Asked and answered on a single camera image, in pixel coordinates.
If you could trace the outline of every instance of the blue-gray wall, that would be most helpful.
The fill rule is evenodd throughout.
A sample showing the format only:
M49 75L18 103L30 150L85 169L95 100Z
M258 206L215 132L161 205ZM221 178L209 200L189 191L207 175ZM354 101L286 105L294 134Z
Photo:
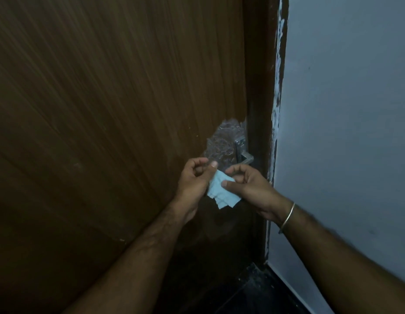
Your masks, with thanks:
M275 187L405 280L405 0L290 0ZM331 313L277 230L269 264Z

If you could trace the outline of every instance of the person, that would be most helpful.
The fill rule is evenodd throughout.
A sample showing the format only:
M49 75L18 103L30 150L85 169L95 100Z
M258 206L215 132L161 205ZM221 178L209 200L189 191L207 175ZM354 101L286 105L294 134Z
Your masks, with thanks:
M179 232L195 216L216 173L217 163L208 162L207 158L195 158L185 164L174 199L64 313L152 312ZM224 181L222 186L282 228L335 313L405 313L403 281L326 230L278 193L256 169L237 164L225 172L233 175L235 182Z

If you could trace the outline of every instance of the plastic wrap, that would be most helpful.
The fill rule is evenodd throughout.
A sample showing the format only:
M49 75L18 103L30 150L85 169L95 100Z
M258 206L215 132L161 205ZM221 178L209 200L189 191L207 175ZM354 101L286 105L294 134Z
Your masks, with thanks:
M246 122L239 123L236 119L224 120L207 139L207 149L203 156L218 162L218 169L237 163L237 154L247 151Z

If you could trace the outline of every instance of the light blue cloth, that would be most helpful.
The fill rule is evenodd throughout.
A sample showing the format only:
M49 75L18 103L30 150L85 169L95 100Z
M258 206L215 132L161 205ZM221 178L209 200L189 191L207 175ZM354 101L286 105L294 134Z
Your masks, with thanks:
M230 206L234 207L241 198L233 193L230 193L228 190L225 190L221 187L221 182L223 180L233 181L234 179L230 176L227 176L221 171L217 171L214 177L210 181L210 186L208 187L208 197L215 199L219 209Z

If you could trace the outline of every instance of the metal bracelet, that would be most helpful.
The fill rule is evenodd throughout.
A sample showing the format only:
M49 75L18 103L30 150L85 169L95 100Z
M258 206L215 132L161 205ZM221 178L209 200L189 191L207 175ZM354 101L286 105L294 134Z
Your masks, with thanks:
M289 212L288 217L285 219L285 221L283 222L281 228L279 229L278 234L281 234L281 233L282 233L283 227L285 226L286 222L288 221L289 217L290 217L291 214L292 214L292 211L294 210L294 206L295 206L295 202L292 204L291 211Z

